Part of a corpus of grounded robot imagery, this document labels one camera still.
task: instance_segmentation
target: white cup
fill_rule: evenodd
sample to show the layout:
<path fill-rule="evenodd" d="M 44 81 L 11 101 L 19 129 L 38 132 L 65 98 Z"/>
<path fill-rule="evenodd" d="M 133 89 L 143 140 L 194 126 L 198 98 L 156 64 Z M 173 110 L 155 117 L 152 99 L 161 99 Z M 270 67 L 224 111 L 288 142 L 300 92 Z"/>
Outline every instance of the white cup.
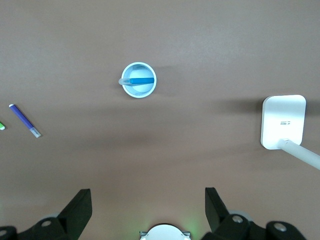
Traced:
<path fill-rule="evenodd" d="M 122 85 L 127 94 L 134 98 L 145 98 L 149 96 L 156 88 L 157 76 L 155 71 L 144 62 L 134 62 L 128 65 L 122 72 L 122 79 L 135 78 L 154 78 L 153 83 Z"/>

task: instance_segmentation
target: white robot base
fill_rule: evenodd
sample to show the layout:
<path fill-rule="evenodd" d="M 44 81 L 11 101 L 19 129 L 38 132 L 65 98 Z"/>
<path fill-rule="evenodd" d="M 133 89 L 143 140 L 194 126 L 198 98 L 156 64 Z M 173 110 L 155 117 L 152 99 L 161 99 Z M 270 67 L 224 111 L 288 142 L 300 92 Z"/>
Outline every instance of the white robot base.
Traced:
<path fill-rule="evenodd" d="M 191 240 L 189 231 L 180 231 L 169 224 L 160 224 L 148 232 L 140 232 L 140 240 Z"/>

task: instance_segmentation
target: purple marker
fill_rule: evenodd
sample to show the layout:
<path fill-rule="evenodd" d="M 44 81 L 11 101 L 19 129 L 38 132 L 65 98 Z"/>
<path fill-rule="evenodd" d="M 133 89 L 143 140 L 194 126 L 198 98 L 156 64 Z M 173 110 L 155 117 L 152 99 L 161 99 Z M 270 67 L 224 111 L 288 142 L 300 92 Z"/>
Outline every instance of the purple marker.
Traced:
<path fill-rule="evenodd" d="M 32 132 L 32 134 L 38 138 L 41 134 L 37 131 L 37 129 L 32 125 L 32 123 L 26 118 L 26 116 L 19 110 L 19 108 L 14 105 L 10 104 L 9 108 L 14 112 L 15 115 L 23 122 L 23 124 Z"/>

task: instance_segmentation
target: pen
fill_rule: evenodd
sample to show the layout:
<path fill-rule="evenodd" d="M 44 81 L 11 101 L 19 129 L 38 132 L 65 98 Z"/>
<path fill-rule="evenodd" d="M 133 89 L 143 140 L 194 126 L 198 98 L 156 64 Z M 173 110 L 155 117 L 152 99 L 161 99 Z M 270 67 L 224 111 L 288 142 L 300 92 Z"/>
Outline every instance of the pen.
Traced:
<path fill-rule="evenodd" d="M 32 125 L 32 123 L 26 118 L 26 116 L 19 110 L 19 108 L 14 105 L 10 104 L 9 108 L 14 112 L 14 114 L 23 122 L 23 124 L 32 132 L 32 134 L 38 138 L 41 134 L 37 131 L 37 129 Z"/>
<path fill-rule="evenodd" d="M 0 122 L 0 130 L 5 130 L 5 129 L 6 129 L 5 125 L 3 125 L 3 124 Z"/>

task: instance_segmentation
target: cup rim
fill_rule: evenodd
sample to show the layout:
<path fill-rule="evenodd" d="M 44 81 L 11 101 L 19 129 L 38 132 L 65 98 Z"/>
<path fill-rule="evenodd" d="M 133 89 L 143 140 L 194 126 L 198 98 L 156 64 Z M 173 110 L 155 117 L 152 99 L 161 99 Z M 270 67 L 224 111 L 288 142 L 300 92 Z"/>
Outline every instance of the cup rim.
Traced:
<path fill-rule="evenodd" d="M 155 71 L 153 70 L 153 68 L 152 68 L 149 64 L 147 64 L 147 63 L 145 63 L 145 62 L 142 62 L 142 61 L 136 61 L 136 62 L 133 62 L 133 63 L 129 64 L 128 66 L 126 66 L 126 68 L 125 68 L 125 69 L 123 70 L 123 72 L 122 72 L 121 78 L 124 78 L 125 72 L 126 72 L 130 67 L 132 67 L 132 66 L 134 66 L 134 65 L 143 65 L 143 66 L 145 66 L 146 68 L 148 68 L 148 69 L 152 72 L 152 75 L 153 75 L 153 78 L 154 78 L 154 83 L 153 83 L 152 88 L 151 88 L 146 94 L 143 94 L 143 95 L 134 95 L 134 94 L 132 94 L 132 93 L 126 88 L 125 85 L 122 85 L 122 87 L 123 87 L 124 91 L 125 91 L 128 95 L 130 95 L 131 97 L 134 97 L 134 98 L 137 98 L 137 99 L 145 98 L 145 97 L 149 96 L 149 95 L 155 90 L 156 85 L 157 85 L 157 76 L 156 76 Z"/>

